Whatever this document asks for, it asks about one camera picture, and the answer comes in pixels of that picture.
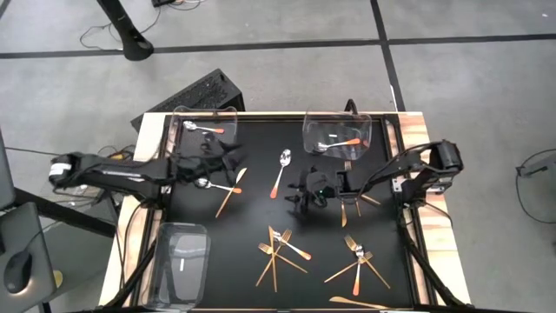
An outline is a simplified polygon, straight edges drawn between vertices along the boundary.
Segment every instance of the mouse pad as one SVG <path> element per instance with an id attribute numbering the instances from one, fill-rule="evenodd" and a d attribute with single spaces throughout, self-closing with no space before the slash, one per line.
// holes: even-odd
<path id="1" fill-rule="evenodd" d="M 26 203 L 0 216 L 0 234 L 6 248 L 6 252 L 0 256 L 2 312 L 25 312 L 56 291 L 36 205 Z M 12 294 L 3 284 L 3 273 L 10 258 L 23 250 L 27 244 L 29 244 L 27 250 L 32 256 L 30 281 L 27 288 Z"/>
<path id="2" fill-rule="evenodd" d="M 311 156 L 303 149 L 302 117 L 282 120 L 247 120 L 240 118 L 237 142 L 241 143 L 247 158 L 237 171 L 247 168 L 238 187 L 242 193 L 233 194 L 218 218 L 226 190 L 199 189 L 192 183 L 177 185 L 172 192 L 168 222 L 201 224 L 208 230 L 211 246 L 208 256 L 204 297 L 199 308 L 237 309 L 313 309 L 346 308 L 342 303 L 331 303 L 332 296 L 343 296 L 355 301 L 378 303 L 389 307 L 411 306 L 411 290 L 407 254 L 396 229 L 396 211 L 389 183 L 373 187 L 367 195 L 382 203 L 375 207 L 359 201 L 361 217 L 355 205 L 346 205 L 347 225 L 341 227 L 341 206 L 329 199 L 325 209 L 313 209 L 303 221 L 292 215 L 294 205 L 284 199 L 295 194 L 288 188 L 297 183 L 302 170 L 316 166 L 334 177 L 336 170 L 344 169 L 344 161 L 328 156 Z M 387 161 L 383 121 L 374 118 L 369 150 L 352 162 L 355 188 Z M 177 149 L 187 146 L 179 143 Z M 281 176 L 276 199 L 270 192 L 280 171 L 280 154 L 291 150 L 291 163 Z M 212 183 L 227 185 L 223 173 L 211 174 Z M 312 255 L 305 260 L 288 247 L 280 254 L 304 268 L 304 274 L 276 258 L 278 292 L 274 292 L 272 270 L 255 287 L 270 257 L 257 247 L 270 244 L 268 226 L 281 233 L 292 230 L 289 242 Z M 344 242 L 351 237 L 373 253 L 371 264 L 390 284 L 389 290 L 365 264 L 361 266 L 361 291 L 352 295 L 356 267 L 351 268 L 328 283 L 324 281 L 357 259 Z"/>

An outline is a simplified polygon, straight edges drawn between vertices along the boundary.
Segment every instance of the spoon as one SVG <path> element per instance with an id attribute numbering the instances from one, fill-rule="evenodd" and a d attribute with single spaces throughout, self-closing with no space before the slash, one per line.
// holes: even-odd
<path id="1" fill-rule="evenodd" d="M 289 162 L 292 160 L 292 151 L 289 149 L 285 149 L 280 155 L 280 173 L 278 174 L 278 179 L 276 179 L 276 183 L 272 192 L 270 192 L 270 198 L 276 199 L 276 194 L 278 194 L 278 184 L 280 183 L 281 173 L 284 171 L 284 168 L 289 165 Z"/>
<path id="2" fill-rule="evenodd" d="M 325 152 L 326 150 L 328 150 L 328 148 L 342 146 L 342 145 L 353 145 L 353 144 L 359 144 L 359 143 L 361 143 L 361 140 L 359 138 L 348 140 L 348 141 L 343 142 L 343 143 L 333 143 L 333 144 L 317 143 L 316 144 L 316 150 L 319 151 L 319 152 Z"/>
<path id="3" fill-rule="evenodd" d="M 221 186 L 221 185 L 216 185 L 211 183 L 207 178 L 199 178 L 197 179 L 197 183 L 199 184 L 199 186 L 203 187 L 203 188 L 211 188 L 211 187 L 215 187 L 215 188 L 219 188 L 222 190 L 227 190 L 227 191 L 232 191 L 233 193 L 242 193 L 242 189 L 241 188 L 232 188 L 232 187 L 225 187 L 225 186 Z"/>
<path id="4" fill-rule="evenodd" d="M 299 254 L 300 256 L 303 256 L 304 259 L 306 259 L 306 260 L 310 260 L 310 259 L 311 259 L 311 255 L 310 255 L 310 254 L 308 254 L 308 253 L 305 252 L 305 251 L 301 251 L 301 250 L 297 249 L 296 247 L 294 247 L 293 245 L 291 245 L 287 240 L 284 240 L 284 239 L 281 237 L 281 235 L 280 235 L 280 233 L 279 233 L 278 231 L 275 231 L 275 232 L 274 232 L 274 236 L 275 236 L 275 239 L 276 239 L 280 244 L 282 244 L 282 243 L 283 243 L 283 244 L 286 244 L 286 245 L 287 245 L 289 248 L 291 248 L 293 251 L 297 252 L 297 254 Z"/>
<path id="5" fill-rule="evenodd" d="M 212 131 L 215 132 L 217 134 L 223 134 L 224 133 L 224 129 L 211 129 L 208 127 L 201 127 L 201 126 L 197 126 L 197 124 L 191 122 L 191 121 L 185 121 L 183 122 L 183 126 L 185 126 L 186 130 L 207 130 L 207 131 Z"/>
<path id="6" fill-rule="evenodd" d="M 355 283 L 354 283 L 354 296 L 359 295 L 359 273 L 361 271 L 361 264 L 364 262 L 363 257 L 365 253 L 363 252 L 363 246 L 357 245 L 357 250 L 355 251 L 355 255 L 357 256 L 357 276 L 355 276 Z"/>

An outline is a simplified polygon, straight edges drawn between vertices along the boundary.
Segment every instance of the black table surface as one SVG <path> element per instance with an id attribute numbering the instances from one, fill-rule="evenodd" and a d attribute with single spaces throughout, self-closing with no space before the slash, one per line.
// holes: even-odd
<path id="1" fill-rule="evenodd" d="M 346 304 L 331 303 L 332 296 L 355 301 L 379 303 L 390 307 L 411 306 L 410 278 L 407 255 L 396 229 L 396 212 L 388 183 L 376 185 L 367 194 L 380 201 L 374 207 L 360 201 L 361 217 L 354 205 L 347 205 L 347 225 L 341 227 L 341 206 L 332 199 L 323 210 L 311 211 L 307 221 L 289 213 L 293 204 L 284 199 L 295 193 L 287 187 L 297 183 L 303 169 L 315 165 L 333 177 L 343 170 L 341 159 L 311 156 L 303 149 L 302 120 L 240 121 L 237 141 L 243 144 L 248 158 L 240 168 L 248 168 L 238 187 L 240 195 L 232 195 L 219 218 L 215 213 L 227 194 L 225 190 L 200 190 L 193 184 L 175 186 L 168 222 L 201 224 L 208 230 L 211 247 L 208 259 L 204 297 L 200 308 L 267 308 L 310 309 L 346 308 Z M 278 197 L 271 199 L 270 191 L 280 170 L 279 156 L 284 149 L 292 151 L 291 164 L 284 169 Z M 386 142 L 381 121 L 374 120 L 369 150 L 353 162 L 355 185 L 387 161 Z M 224 175 L 211 176 L 213 183 L 225 184 Z M 274 292 L 272 270 L 255 287 L 269 256 L 257 249 L 259 243 L 269 244 L 268 226 L 283 232 L 290 229 L 290 242 L 312 255 L 307 261 L 284 247 L 280 254 L 308 271 L 300 272 L 280 259 L 277 264 L 278 292 Z M 368 268 L 361 266 L 361 291 L 352 295 L 356 267 L 334 280 L 324 281 L 356 261 L 343 237 L 352 238 L 373 253 L 370 262 L 392 286 L 387 287 Z"/>

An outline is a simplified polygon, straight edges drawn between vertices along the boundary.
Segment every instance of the knife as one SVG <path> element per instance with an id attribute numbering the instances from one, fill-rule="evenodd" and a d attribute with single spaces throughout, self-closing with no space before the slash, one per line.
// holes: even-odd
<path id="1" fill-rule="evenodd" d="M 247 168 L 241 169 L 240 172 L 237 174 L 237 177 L 235 178 L 234 187 L 237 186 L 237 184 L 240 182 L 240 180 L 242 179 L 243 174 L 245 174 L 246 170 L 247 170 Z M 226 196 L 226 198 L 224 198 L 224 201 L 222 202 L 222 205 L 220 206 L 220 209 L 218 209 L 218 212 L 216 212 L 216 218 L 218 218 L 218 216 L 220 215 L 220 212 L 222 212 L 222 209 L 224 209 L 224 206 L 228 202 L 228 199 L 231 195 L 232 195 L 232 191 L 230 191 L 228 193 L 228 195 Z"/>

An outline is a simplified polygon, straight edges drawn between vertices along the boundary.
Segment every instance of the desk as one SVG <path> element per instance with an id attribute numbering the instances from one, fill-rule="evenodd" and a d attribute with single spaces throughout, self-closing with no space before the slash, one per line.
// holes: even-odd
<path id="1" fill-rule="evenodd" d="M 365 114 L 386 114 L 389 112 L 364 112 Z M 272 115 L 272 112 L 240 112 L 238 115 Z M 274 114 L 292 114 L 302 115 L 304 112 L 279 112 Z M 402 134 L 403 143 L 406 148 L 415 146 L 420 143 L 429 142 L 427 127 L 425 125 L 424 117 L 420 112 L 404 112 L 399 113 L 400 129 Z M 159 143 L 162 138 L 162 130 L 164 126 L 166 114 L 164 113 L 148 113 L 145 114 L 142 122 L 141 132 L 137 140 L 135 160 L 144 161 L 151 158 L 157 151 Z M 397 153 L 396 142 L 394 135 L 390 136 L 391 150 L 393 154 Z M 427 201 L 442 208 L 447 209 L 443 196 L 429 196 Z M 120 218 L 118 221 L 118 236 L 120 242 L 123 242 L 124 232 L 129 223 L 129 218 L 132 211 L 137 206 L 138 202 L 135 198 L 128 196 L 123 202 Z M 422 231 L 427 247 L 427 255 L 429 262 L 436 270 L 439 277 L 446 284 L 448 288 L 463 302 L 469 303 L 469 295 L 467 293 L 467 286 L 463 269 L 461 268 L 460 258 L 457 251 L 457 246 L 453 236 L 453 231 L 450 222 L 443 216 L 438 215 L 433 210 L 426 207 L 421 208 L 419 211 Z M 147 217 L 147 210 L 139 209 L 134 215 L 133 221 L 129 226 L 129 237 L 127 242 L 127 253 L 125 256 L 124 275 L 129 277 L 135 269 L 138 262 L 139 250 L 141 248 L 142 234 L 145 228 L 145 221 Z M 155 239 L 156 229 L 160 220 L 160 213 L 156 213 L 155 221 L 153 224 L 153 231 L 151 232 L 151 242 Z M 414 273 L 419 291 L 419 299 L 422 303 L 427 303 L 427 290 L 425 287 L 422 272 L 419 266 L 414 261 Z M 113 242 L 112 251 L 106 277 L 104 279 L 103 290 L 99 304 L 105 304 L 110 301 L 119 289 L 119 277 L 121 275 L 120 260 L 118 257 L 118 248 L 116 240 Z M 148 284 L 148 275 L 143 277 L 142 281 L 142 296 L 146 296 L 145 286 Z"/>

